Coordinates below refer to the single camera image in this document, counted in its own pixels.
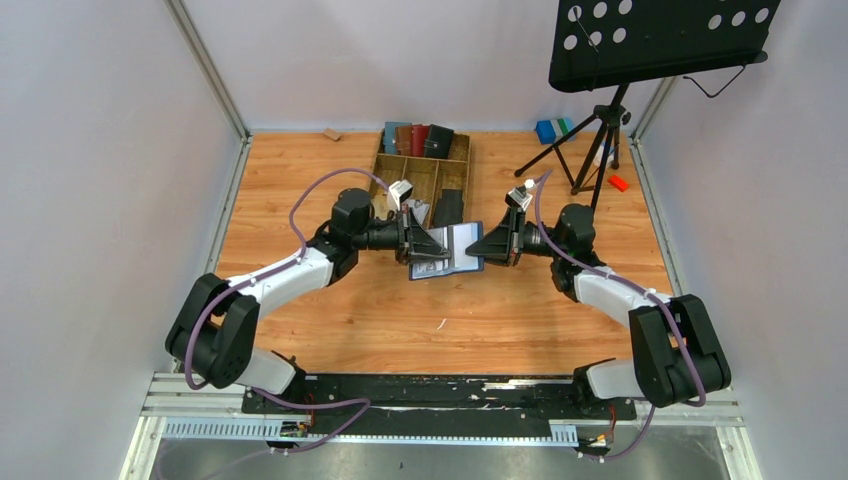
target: white wall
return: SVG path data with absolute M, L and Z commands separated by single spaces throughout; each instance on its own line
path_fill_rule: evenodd
M 769 60 L 715 100 L 679 83 L 645 142 L 767 479 L 848 471 L 845 18 L 842 0 L 784 1 Z
M 556 0 L 187 0 L 252 129 L 379 128 L 386 120 L 467 130 L 575 122 L 609 89 L 548 85 Z M 655 82 L 634 84 L 636 117 Z
M 164 2 L 0 22 L 0 477 L 113 479 L 237 143 Z

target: metal frame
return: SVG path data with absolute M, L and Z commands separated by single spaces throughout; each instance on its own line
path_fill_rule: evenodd
M 250 136 L 250 131 L 245 126 L 244 120 L 241 114 L 239 114 L 232 96 L 230 96 L 227 87 L 224 85 L 224 81 L 221 79 L 221 75 L 218 73 L 218 69 L 215 68 L 212 57 L 209 56 L 209 51 L 203 45 L 203 40 L 201 40 L 200 33 L 198 33 L 194 22 L 191 20 L 191 15 L 188 13 L 185 3 L 183 3 L 183 0 L 165 0 L 165 5 L 168 6 L 168 10 L 170 10 L 171 15 L 174 17 L 174 23 L 179 27 L 188 47 L 191 49 L 191 53 L 194 54 L 194 58 L 197 60 L 197 64 L 206 76 L 206 80 L 209 81 L 209 86 L 221 104 L 221 108 L 230 121 L 233 131 L 236 132 L 242 143 L 245 143 Z
M 244 175 L 247 157 L 252 146 L 252 133 L 244 124 L 235 102 L 227 91 L 212 59 L 200 38 L 182 0 L 165 0 L 174 21 L 183 33 L 189 48 L 195 56 L 209 85 L 221 104 L 221 108 L 230 121 L 234 132 L 241 139 L 242 148 L 233 166 L 232 177 L 227 194 L 220 208 L 219 224 L 210 247 L 209 256 L 204 264 L 205 271 L 214 271 L 218 265 L 224 237 L 232 217 L 233 206 Z M 645 113 L 629 137 L 630 149 L 636 171 L 642 185 L 645 203 L 656 231 L 669 279 L 674 294 L 685 290 L 685 282 L 677 270 L 673 245 L 666 235 L 666 224 L 661 205 L 658 204 L 652 188 L 649 161 L 641 148 L 642 138 L 648 133 L 663 103 L 668 98 L 677 78 L 667 78 L 660 82 Z M 127 480 L 147 480 L 153 470 L 160 442 L 174 438 L 213 438 L 213 439 L 270 439 L 279 432 L 283 422 L 297 422 L 308 419 L 307 415 L 248 415 L 241 412 L 242 396 L 245 389 L 232 386 L 223 390 L 193 391 L 185 385 L 182 374 L 155 373 L 151 381 L 144 406 L 140 412 L 138 424 L 119 478 Z M 644 418 L 650 405 L 637 402 L 636 409 L 640 418 Z M 621 421 L 620 425 L 641 425 L 635 421 Z M 732 479 L 760 480 L 760 472 L 751 450 L 747 430 L 733 392 L 728 389 L 708 395 L 707 405 L 700 409 L 675 405 L 658 409 L 654 416 L 657 426 L 711 426 L 716 428 L 722 444 L 724 460 Z M 463 437 L 363 437 L 342 435 L 333 440 L 356 443 L 416 443 L 416 444 L 456 444 L 456 445 L 525 445 L 525 446 L 562 446 L 573 440 L 578 427 L 597 427 L 607 425 L 604 420 L 552 420 L 551 437 L 503 439 Z M 313 435 L 309 440 L 317 440 Z

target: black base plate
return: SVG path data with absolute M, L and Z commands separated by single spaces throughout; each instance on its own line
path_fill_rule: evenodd
M 577 408 L 570 381 L 570 376 L 321 374 L 307 376 L 304 386 L 315 403 L 371 399 L 371 408 L 345 430 L 351 435 L 547 437 L 549 420 L 609 420 L 609 405 L 619 420 L 636 418 L 633 404 L 623 399 Z M 358 408 L 316 410 L 310 432 L 330 433 Z M 291 413 L 259 395 L 245 395 L 242 411 Z

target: music stand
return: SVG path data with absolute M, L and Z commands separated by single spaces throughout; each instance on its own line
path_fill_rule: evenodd
M 622 106 L 629 85 L 764 62 L 768 56 L 763 45 L 779 4 L 780 0 L 560 0 L 548 83 L 567 93 L 618 88 L 609 105 L 596 105 L 592 115 L 516 170 L 515 176 L 524 175 L 554 151 L 571 194 L 593 190 L 594 210 L 611 145 L 613 168 L 618 168 L 621 126 L 630 120 L 630 112 Z M 595 120 L 601 125 L 573 178 L 559 147 Z M 597 179 L 594 186 L 586 186 L 601 142 L 604 151 Z

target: wooden tray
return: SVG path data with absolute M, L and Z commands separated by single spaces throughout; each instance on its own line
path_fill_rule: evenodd
M 455 133 L 448 158 L 440 159 L 387 154 L 381 132 L 371 171 L 389 185 L 404 178 L 409 180 L 413 187 L 411 198 L 430 204 L 423 223 L 425 228 L 430 228 L 436 201 L 446 188 L 462 190 L 463 218 L 467 217 L 471 176 L 471 139 L 468 135 Z M 374 181 L 368 191 L 377 217 L 386 218 L 389 212 L 386 192 Z

